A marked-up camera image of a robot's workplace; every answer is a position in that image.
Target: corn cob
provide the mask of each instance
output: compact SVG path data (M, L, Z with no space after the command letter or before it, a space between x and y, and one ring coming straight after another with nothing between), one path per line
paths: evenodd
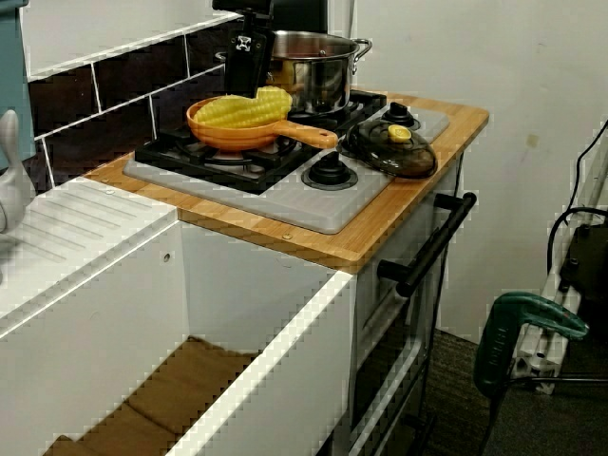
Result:
M199 109L194 120L220 128L250 128L285 119L291 107L291 95L269 85L258 89L254 99L227 95L214 100Z

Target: pot lid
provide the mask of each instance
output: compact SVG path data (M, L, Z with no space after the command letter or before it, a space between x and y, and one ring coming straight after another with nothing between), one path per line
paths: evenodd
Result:
M430 144L396 123L358 123L349 130L342 147L372 168L398 178L423 179L437 171L437 157Z

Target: pot handle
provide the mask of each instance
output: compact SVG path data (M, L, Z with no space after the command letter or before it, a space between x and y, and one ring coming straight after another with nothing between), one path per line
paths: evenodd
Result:
M357 72L357 62L359 62L359 60L361 59L361 57L363 57L365 54L367 54L368 52L370 52L371 41L370 40L365 40L363 38L355 38L355 39L353 39L353 41L357 45L359 45L360 47L361 46L365 46L365 48L361 52L357 53L354 56L354 60L352 61L352 74L354 75Z

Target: toy stove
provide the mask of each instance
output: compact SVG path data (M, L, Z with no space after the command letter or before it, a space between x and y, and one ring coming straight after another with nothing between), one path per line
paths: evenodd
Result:
M351 126L376 118L393 119L386 96L353 91L349 106L340 112L290 120L342 137ZM430 143L449 124L445 114L417 108L406 122ZM325 166L318 172L314 165L322 159ZM338 168L348 176L333 183ZM123 172L324 234L338 233L394 179L336 149L320 150L283 137L261 149L224 152L199 142L187 126L162 131L137 148Z

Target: burner grate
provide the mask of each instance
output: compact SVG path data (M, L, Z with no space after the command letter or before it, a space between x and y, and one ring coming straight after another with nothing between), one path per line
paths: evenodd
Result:
M353 90L351 103L342 111L290 119L331 130L341 137L386 103L384 95ZM155 141L136 148L135 162L261 195L318 152L320 149L279 137L269 147L225 153L199 142L184 125L162 130Z

